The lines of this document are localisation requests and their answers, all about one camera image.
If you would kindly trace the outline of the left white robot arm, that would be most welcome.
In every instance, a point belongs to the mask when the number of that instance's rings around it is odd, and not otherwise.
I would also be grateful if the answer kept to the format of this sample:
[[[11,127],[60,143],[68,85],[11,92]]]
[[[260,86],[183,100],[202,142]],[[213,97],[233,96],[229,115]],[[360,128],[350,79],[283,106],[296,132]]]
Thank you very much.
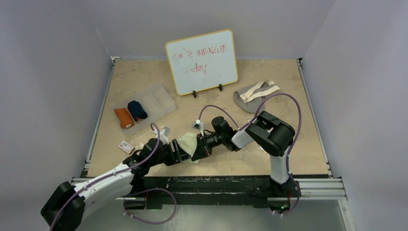
[[[74,231],[91,213],[106,203],[143,192],[143,177],[151,167],[171,166],[191,158],[176,140],[164,144],[150,139],[142,149],[136,150],[112,170],[72,185],[65,181],[53,192],[40,211],[52,231]]]

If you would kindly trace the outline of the grey underwear with beige band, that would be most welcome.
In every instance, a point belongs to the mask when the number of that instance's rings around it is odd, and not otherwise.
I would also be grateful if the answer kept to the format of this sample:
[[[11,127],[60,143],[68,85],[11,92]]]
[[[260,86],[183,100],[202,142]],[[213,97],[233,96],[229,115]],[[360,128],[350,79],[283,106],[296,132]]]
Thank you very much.
[[[265,80],[236,90],[232,98],[245,112],[254,114],[267,96],[279,90],[280,87],[274,81]]]

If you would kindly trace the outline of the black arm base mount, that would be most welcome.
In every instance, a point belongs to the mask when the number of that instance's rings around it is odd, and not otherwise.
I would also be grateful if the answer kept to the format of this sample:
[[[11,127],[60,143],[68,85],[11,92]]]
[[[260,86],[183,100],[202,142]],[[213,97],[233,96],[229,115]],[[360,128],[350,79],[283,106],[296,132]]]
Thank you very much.
[[[130,209],[163,205],[246,205],[281,213],[301,197],[299,183],[280,185],[269,175],[144,177],[143,189],[124,196]]]

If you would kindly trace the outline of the pale yellow underwear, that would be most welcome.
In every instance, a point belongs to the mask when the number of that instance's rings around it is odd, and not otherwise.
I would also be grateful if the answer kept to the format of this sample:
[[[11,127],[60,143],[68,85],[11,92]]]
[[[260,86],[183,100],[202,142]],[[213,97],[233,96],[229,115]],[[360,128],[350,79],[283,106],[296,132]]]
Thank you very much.
[[[198,146],[197,134],[188,132],[180,136],[177,141],[181,149],[193,157]]]

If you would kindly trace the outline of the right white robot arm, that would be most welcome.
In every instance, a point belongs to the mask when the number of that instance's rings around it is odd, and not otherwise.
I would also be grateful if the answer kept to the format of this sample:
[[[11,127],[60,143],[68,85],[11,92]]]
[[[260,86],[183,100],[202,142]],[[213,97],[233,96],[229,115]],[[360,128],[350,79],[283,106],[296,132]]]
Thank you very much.
[[[209,157],[212,149],[220,145],[224,145],[229,151],[237,152],[246,145],[256,142],[270,155],[271,192],[281,196],[288,191],[288,180],[291,176],[288,170],[288,152],[295,137],[295,130],[291,125],[266,111],[262,111],[255,121],[243,130],[233,130],[222,116],[213,118],[211,125],[214,131],[205,134],[201,123],[199,121],[194,123],[193,127],[200,128],[202,133],[197,135],[197,146],[192,161]]]

